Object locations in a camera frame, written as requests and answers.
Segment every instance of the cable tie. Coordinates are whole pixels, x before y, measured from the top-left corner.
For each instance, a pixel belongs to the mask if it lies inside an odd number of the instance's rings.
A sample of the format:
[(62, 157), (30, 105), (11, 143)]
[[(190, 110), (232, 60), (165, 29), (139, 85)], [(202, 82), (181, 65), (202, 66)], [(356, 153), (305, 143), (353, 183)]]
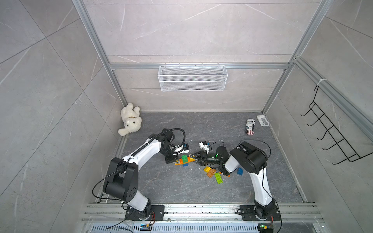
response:
[(321, 83), (322, 80), (326, 80), (327, 81), (327, 79), (320, 79), (320, 81), (316, 84), (316, 86), (318, 86)]

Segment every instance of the yellow lego brick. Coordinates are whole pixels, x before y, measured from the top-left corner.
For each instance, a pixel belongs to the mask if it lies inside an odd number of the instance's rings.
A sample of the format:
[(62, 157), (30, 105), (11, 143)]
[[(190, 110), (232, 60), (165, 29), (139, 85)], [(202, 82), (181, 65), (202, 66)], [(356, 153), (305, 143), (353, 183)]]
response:
[(207, 166), (205, 169), (203, 169), (206, 173), (208, 173), (211, 170), (211, 167)]

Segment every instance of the green lego brick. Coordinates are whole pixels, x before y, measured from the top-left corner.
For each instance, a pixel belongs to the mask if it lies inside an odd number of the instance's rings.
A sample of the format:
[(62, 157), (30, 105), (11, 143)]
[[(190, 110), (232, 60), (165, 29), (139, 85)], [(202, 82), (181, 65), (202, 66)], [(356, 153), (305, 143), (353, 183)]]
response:
[(223, 183), (222, 176), (220, 175), (219, 172), (215, 173), (215, 178), (216, 178), (216, 181), (217, 181), (218, 184)]
[(188, 157), (187, 157), (187, 155), (183, 155), (183, 156), (181, 157), (181, 159), (183, 160), (183, 163), (187, 163), (187, 162), (188, 162)]

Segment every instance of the black wire rack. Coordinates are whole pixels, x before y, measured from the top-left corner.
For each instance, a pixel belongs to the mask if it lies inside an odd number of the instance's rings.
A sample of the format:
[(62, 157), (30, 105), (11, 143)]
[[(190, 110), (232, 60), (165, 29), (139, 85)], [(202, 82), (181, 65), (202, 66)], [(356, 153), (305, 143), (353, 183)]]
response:
[[(359, 160), (359, 159), (362, 159), (362, 158), (364, 158), (364, 157), (366, 157), (366, 156), (368, 156), (368, 155), (371, 155), (371, 154), (373, 154), (373, 152), (372, 153), (370, 153), (370, 154), (367, 154), (367, 155), (364, 155), (364, 156), (360, 156), (356, 151), (355, 151), (355, 149), (351, 146), (351, 144), (347, 141), (347, 139), (343, 136), (343, 134), (338, 130), (338, 128), (333, 124), (333, 122), (329, 119), (329, 117), (324, 113), (324, 111), (316, 104), (316, 102), (315, 102), (315, 98), (316, 98), (316, 95), (317, 95), (317, 91), (319, 90), (319, 87), (318, 86), (316, 86), (315, 87), (315, 89), (314, 90), (316, 90), (316, 92), (315, 92), (315, 96), (313, 97), (313, 100), (312, 100), (312, 102), (311, 102), (311, 104), (308, 106), (310, 109), (308, 110), (308, 112), (306, 112), (306, 114), (304, 114), (304, 115), (302, 115), (301, 114), (301, 116), (306, 116), (310, 111), (311, 112), (313, 112), (313, 114), (315, 114), (315, 116), (317, 117), (317, 120), (313, 123), (313, 124), (311, 124), (311, 125), (309, 125), (309, 124), (307, 124), (308, 126), (313, 126), (316, 122), (318, 122), (318, 121), (320, 121), (320, 123), (324, 126), (324, 128), (326, 129), (326, 131), (325, 131), (325, 133), (324, 133), (324, 136), (322, 137), (322, 138), (317, 138), (318, 140), (323, 140), (324, 138), (325, 138), (325, 135), (326, 135), (326, 133), (329, 133), (329, 135), (332, 137), (332, 139), (334, 140), (334, 144), (332, 145), (332, 146), (330, 146), (329, 148), (327, 148), (327, 149), (324, 149), (323, 148), (323, 150), (329, 150), (330, 148), (332, 148), (332, 147), (334, 147), (334, 146), (338, 146), (339, 148), (340, 148), (340, 150), (342, 151), (342, 153), (344, 154), (344, 156), (346, 157), (344, 160), (342, 160), (342, 161), (340, 161), (340, 162), (338, 162), (338, 163), (332, 163), (332, 164), (334, 164), (334, 165), (336, 165), (336, 164), (340, 164), (341, 162), (343, 162), (343, 161), (346, 161), (346, 160), (348, 160), (349, 162), (354, 162), (354, 161), (356, 161), (356, 160)], [(319, 117), (319, 116), (317, 116), (317, 114), (315, 113), (315, 111), (313, 110), (313, 108), (314, 107), (317, 107), (321, 112), (322, 112), (322, 115)], [(332, 126), (331, 127), (326, 127), (325, 126), (325, 124), (324, 124), (324, 122), (321, 120), (321, 117), (323, 117), (323, 116), (325, 116), (327, 119), (328, 119), (328, 121), (332, 124)], [(335, 140), (335, 137), (331, 134), (331, 132), (330, 132), (330, 130), (332, 129), (332, 128), (334, 128), (340, 135), (341, 135), (341, 137), (342, 137), (342, 139), (341, 140), (339, 140), (339, 141), (336, 141)], [(341, 142), (343, 142), (343, 141), (345, 141), (345, 142), (347, 142), (347, 144), (348, 144), (348, 146), (352, 149), (352, 151), (353, 151), (353, 155), (351, 155), (351, 156), (347, 156), (346, 155), (346, 153), (345, 153), (345, 151), (341, 148), (341, 146), (340, 146), (340, 144), (339, 143), (341, 143)]]

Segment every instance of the blue lego brick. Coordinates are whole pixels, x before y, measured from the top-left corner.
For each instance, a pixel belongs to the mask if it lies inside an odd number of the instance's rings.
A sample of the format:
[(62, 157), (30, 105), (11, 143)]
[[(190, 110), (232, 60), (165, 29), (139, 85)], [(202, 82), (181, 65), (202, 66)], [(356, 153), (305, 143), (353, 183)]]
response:
[(242, 174), (244, 173), (244, 171), (242, 170), (242, 168), (238, 168), (237, 169), (237, 174), (239, 174), (240, 176), (242, 176)]

